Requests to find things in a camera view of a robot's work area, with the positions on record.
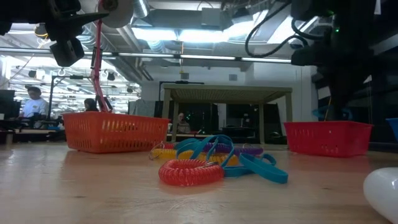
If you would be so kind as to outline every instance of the black cable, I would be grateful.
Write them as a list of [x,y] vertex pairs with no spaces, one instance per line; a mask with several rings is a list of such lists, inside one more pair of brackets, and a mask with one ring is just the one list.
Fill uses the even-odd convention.
[[269,53],[266,54],[259,54],[256,55],[252,52],[250,52],[249,50],[249,41],[251,39],[251,37],[253,36],[253,34],[265,23],[267,22],[270,18],[274,17],[276,14],[278,14],[280,11],[282,11],[284,8],[286,8],[289,4],[291,3],[291,1],[287,1],[285,2],[280,8],[278,8],[277,10],[275,10],[273,13],[269,14],[268,16],[266,16],[260,23],[258,23],[249,33],[248,37],[246,38],[246,41],[244,42],[244,50],[246,51],[246,53],[251,56],[251,57],[255,57],[255,58],[262,58],[262,57],[266,57],[268,55],[272,55],[273,53],[277,52],[285,43],[281,43],[280,45],[278,45],[278,47],[276,47],[276,51],[275,49],[270,51]]
[[292,29],[293,29],[293,31],[296,33],[296,34],[298,34],[298,35],[300,35],[300,36],[302,36],[302,37],[304,37],[304,38],[306,38],[306,39],[308,39],[308,40],[322,40],[323,39],[323,36],[318,36],[318,35],[311,35],[311,34],[306,34],[306,33],[304,33],[304,32],[301,32],[297,27],[296,27],[296,19],[293,19],[292,20]]
[[299,36],[299,35],[291,35],[290,37],[288,37],[288,38],[286,38],[284,41],[282,41],[282,43],[280,43],[276,48],[274,48],[274,49],[271,50],[270,52],[265,53],[265,54],[255,55],[255,56],[252,56],[252,57],[262,57],[262,58],[263,58],[263,57],[268,57],[268,56],[270,56],[270,55],[273,55],[273,54],[276,53],[278,50],[280,50],[289,40],[294,39],[294,38],[296,38],[296,39],[298,39],[298,40],[301,40],[301,42],[303,43],[304,46],[308,46],[307,40],[305,40],[303,37],[301,37],[301,36]]

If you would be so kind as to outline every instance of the blue strap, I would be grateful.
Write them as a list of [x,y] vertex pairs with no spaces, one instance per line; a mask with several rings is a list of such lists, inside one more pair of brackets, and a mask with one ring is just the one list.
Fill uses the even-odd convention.
[[[262,159],[267,159],[270,164],[262,161]],[[243,166],[228,166],[224,167],[225,177],[240,177],[246,174],[258,174],[261,177],[277,182],[280,184],[286,184],[288,174],[275,167],[276,160],[272,155],[264,154],[261,159],[258,159],[250,154],[242,153],[239,156],[239,162]]]
[[177,158],[182,152],[193,150],[191,159],[196,159],[203,151],[205,146],[211,142],[213,145],[206,155],[207,161],[213,154],[217,144],[227,144],[231,146],[231,151],[229,152],[228,157],[220,164],[220,166],[224,169],[225,177],[240,177],[242,175],[255,173],[273,182],[280,184],[287,183],[289,175],[285,171],[275,167],[276,160],[272,155],[269,154],[264,154],[260,159],[258,159],[250,154],[241,153],[239,156],[239,161],[243,166],[226,166],[228,161],[234,155],[234,145],[231,138],[223,134],[209,136],[202,141],[191,138],[180,142],[175,146],[175,149],[177,150]]

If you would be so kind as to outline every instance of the person sitting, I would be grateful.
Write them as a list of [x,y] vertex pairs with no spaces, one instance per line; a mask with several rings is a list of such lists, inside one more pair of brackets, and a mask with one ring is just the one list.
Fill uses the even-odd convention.
[[183,113],[178,115],[178,124],[177,124],[177,133],[180,134],[189,134],[191,133],[191,127],[185,120],[185,116]]
[[91,98],[85,99],[85,108],[86,111],[98,111],[95,100]]
[[19,117],[30,118],[35,114],[46,116],[49,110],[49,103],[41,97],[42,92],[40,89],[37,87],[29,87],[27,92],[29,94],[30,100],[26,102]]

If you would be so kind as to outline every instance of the red plastic basket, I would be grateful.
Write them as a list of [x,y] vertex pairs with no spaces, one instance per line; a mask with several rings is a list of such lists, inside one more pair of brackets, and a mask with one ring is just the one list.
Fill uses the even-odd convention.
[[372,125],[352,121],[285,123],[292,152],[350,157],[368,151]]
[[63,115],[68,147],[92,153],[149,151],[164,140],[168,119],[100,112]]

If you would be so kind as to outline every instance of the table surface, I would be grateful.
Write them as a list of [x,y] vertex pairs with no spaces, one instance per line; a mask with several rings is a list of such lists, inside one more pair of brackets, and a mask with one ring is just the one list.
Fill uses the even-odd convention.
[[363,181],[398,154],[315,157],[266,146],[289,183],[258,175],[210,185],[159,181],[164,161],[146,152],[87,154],[65,144],[0,149],[0,223],[388,223],[363,196]]
[[267,103],[291,93],[288,87],[164,84],[179,103]]

